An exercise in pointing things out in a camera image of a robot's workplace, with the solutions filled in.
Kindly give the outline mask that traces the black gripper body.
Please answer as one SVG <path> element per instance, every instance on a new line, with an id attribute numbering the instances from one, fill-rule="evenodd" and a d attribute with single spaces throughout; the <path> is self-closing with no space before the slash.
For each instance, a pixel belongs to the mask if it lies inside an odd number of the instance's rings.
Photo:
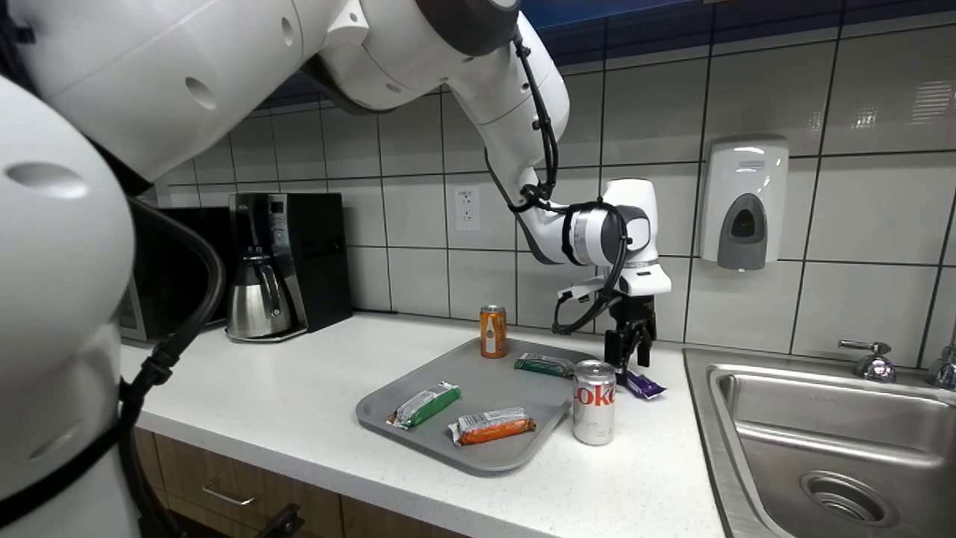
<path id="1" fill-rule="evenodd" d="M 625 297 L 608 309 L 613 335 L 617 342 L 650 344 L 657 338 L 657 315 L 650 297 Z"/>

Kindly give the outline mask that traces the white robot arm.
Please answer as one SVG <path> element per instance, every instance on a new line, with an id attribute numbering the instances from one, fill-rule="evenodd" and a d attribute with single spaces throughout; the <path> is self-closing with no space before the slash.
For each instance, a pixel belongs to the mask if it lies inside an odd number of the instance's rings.
<path id="1" fill-rule="evenodd" d="M 383 115 L 444 88 L 536 260 L 654 297 L 643 182 L 544 194 L 566 88 L 517 0 L 3 0 L 3 375 L 55 372 L 109 324 L 130 275 L 129 182 L 217 145 L 286 78 Z"/>

